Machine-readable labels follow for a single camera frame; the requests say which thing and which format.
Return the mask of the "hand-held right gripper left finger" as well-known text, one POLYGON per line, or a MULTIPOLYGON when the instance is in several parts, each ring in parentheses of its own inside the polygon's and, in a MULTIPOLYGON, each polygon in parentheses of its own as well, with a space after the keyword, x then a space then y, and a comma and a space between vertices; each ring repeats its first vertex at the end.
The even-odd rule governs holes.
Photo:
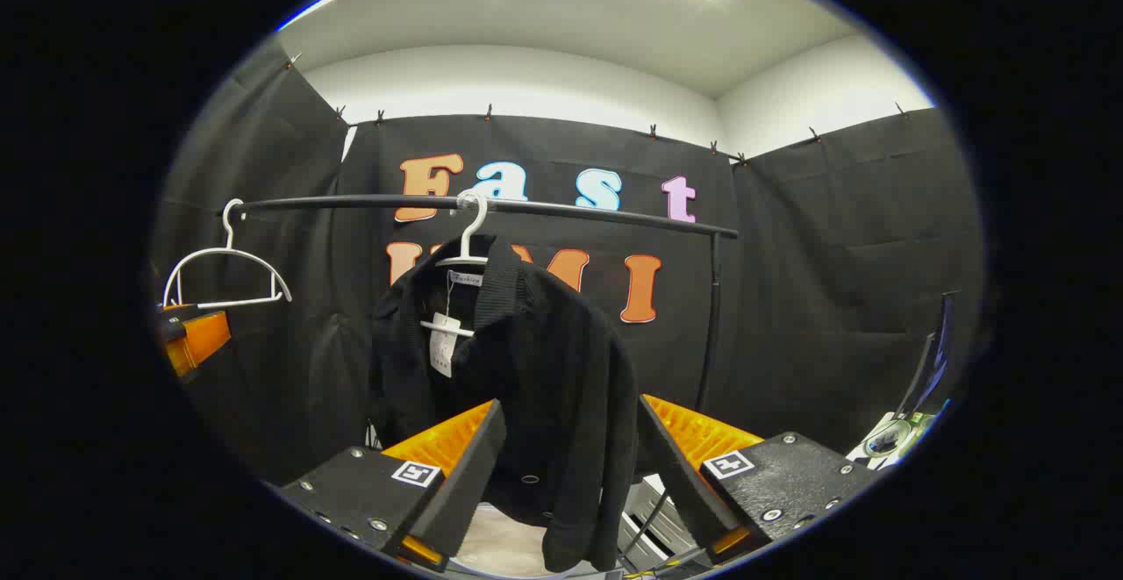
POLYGON ((360 549, 444 572, 460 551, 506 437, 492 399, 390 448, 344 448, 281 498, 360 549))

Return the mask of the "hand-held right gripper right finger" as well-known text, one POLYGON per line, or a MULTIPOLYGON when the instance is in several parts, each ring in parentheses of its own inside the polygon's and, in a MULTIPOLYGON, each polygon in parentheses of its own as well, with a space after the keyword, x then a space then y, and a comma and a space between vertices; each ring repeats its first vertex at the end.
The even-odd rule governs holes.
POLYGON ((637 409, 663 490, 714 563, 809 531, 882 480, 801 433, 763 439, 650 395, 637 409))

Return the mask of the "white clothes hanger with hook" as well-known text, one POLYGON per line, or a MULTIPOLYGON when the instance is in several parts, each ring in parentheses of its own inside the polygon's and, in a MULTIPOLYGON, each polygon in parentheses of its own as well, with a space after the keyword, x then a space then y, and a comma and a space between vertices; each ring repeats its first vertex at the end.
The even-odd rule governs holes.
MULTIPOLYGON (((474 220, 466 225, 464 232, 462 232, 460 239, 460 253, 455 256, 438 260, 433 263, 433 268, 468 268, 469 265, 476 265, 477 268, 485 268, 489 264, 489 257, 474 256, 471 253, 471 241, 476 232, 482 227, 486 217, 489 217, 489 196, 482 194, 478 190, 469 189, 463 191, 456 197, 457 211, 466 211, 469 207, 475 209, 474 220)), ((472 330, 462 329, 458 326, 453 326, 448 320, 451 317, 451 312, 446 311, 442 321, 424 321, 420 324, 424 329, 449 333, 453 336, 462 336, 465 339, 469 339, 474 335, 472 330)))
POLYGON ((281 273, 276 268, 273 268, 268 261, 261 259, 261 256, 235 248, 235 245, 232 245, 232 241, 235 241, 232 212, 235 212, 235 208, 240 208, 243 203, 245 203, 245 201, 241 200, 240 197, 232 197, 232 200, 225 203, 222 212, 220 212, 222 228, 225 232, 225 243, 222 247, 208 247, 188 253, 188 255, 182 257, 177 264, 171 269, 171 272, 168 272, 168 280, 166 280, 163 289, 163 296, 161 296, 161 308, 180 308, 188 305, 183 296, 183 270, 186 268, 186 264, 208 256, 231 256, 235 259, 252 261, 253 263, 261 265, 261 268, 264 268, 270 274, 270 289, 268 294, 265 297, 250 297, 250 299, 232 301, 217 301, 217 303, 194 303, 197 309, 200 309, 200 311, 223 311, 225 309, 232 307, 245 307, 245 305, 280 303, 280 301, 292 303, 294 297, 291 289, 286 284, 284 277, 281 277, 281 273))

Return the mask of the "grey ribbed object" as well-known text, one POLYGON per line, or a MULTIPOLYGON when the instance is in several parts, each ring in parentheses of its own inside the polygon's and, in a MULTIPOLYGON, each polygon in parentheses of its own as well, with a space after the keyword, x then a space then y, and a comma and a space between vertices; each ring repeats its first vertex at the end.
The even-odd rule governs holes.
POLYGON ((628 493, 621 513, 618 552, 626 567, 634 571, 646 571, 697 549, 672 497, 663 492, 661 478, 646 475, 628 493))

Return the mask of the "white paper price tag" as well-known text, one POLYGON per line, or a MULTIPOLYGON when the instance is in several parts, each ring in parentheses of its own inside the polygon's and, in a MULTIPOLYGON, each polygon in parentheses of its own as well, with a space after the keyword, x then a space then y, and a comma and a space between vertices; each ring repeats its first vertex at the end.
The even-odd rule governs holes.
POLYGON ((424 323, 424 328, 430 335, 428 343, 430 368, 433 368, 439 375, 453 375, 451 359, 458 336, 462 336, 460 325, 460 320, 450 318, 445 312, 433 312, 432 320, 424 323))

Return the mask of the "white device with round dial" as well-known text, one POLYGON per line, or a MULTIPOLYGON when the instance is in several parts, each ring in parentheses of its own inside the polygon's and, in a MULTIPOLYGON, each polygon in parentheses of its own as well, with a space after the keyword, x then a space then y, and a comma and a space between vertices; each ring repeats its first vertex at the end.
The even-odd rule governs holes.
POLYGON ((886 413, 862 443, 850 448, 847 460, 873 471, 898 464, 926 438, 949 404, 949 399, 943 400, 934 413, 886 413))

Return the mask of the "black backdrop cloth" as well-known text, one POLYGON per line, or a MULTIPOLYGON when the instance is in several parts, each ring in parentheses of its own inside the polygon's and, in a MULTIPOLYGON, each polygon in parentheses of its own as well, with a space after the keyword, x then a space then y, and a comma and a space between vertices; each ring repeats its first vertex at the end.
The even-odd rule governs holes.
MULTIPOLYGON (((719 296, 702 233, 489 212, 539 271, 564 277, 626 342, 640 391, 770 436, 794 431, 846 453, 894 411, 941 300, 950 362, 937 413, 960 384, 984 277, 978 203, 939 110, 875 119, 734 167, 641 132, 549 118, 442 115, 346 125, 261 46, 218 84, 174 156, 149 248, 156 294, 197 250, 225 241, 234 197, 453 196, 471 187, 530 203, 592 203, 691 216, 719 241, 719 296)), ((188 386, 197 408, 257 475, 287 483, 376 418, 374 312, 469 215, 250 211, 235 246, 270 261, 292 303, 232 308, 232 339, 188 386)))

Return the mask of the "dark flat panel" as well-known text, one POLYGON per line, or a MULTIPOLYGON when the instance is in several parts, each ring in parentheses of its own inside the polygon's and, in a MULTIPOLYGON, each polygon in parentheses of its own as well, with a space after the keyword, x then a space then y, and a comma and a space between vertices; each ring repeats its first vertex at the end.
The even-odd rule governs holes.
POLYGON ((924 339, 912 380, 896 408, 898 419, 911 419, 915 413, 921 413, 948 371, 955 338, 955 305, 960 290, 951 290, 940 297, 935 326, 924 339))

